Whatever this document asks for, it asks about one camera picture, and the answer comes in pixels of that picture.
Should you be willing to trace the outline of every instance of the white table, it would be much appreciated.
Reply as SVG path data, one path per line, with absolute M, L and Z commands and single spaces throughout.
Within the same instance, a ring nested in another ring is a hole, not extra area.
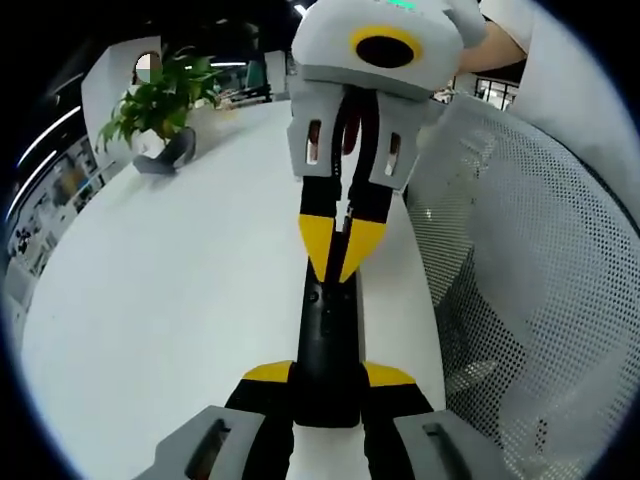
M 288 102 L 237 112 L 221 121 L 219 145 L 175 178 L 126 167 L 54 251 L 22 359 L 40 415 L 83 478 L 135 476 L 158 441 L 224 405 L 246 371 L 296 358 L 306 253 L 289 120 Z M 407 371 L 444 408 L 431 298 L 400 198 L 361 273 L 367 358 Z M 288 478 L 367 478 L 361 429 L 295 436 Z

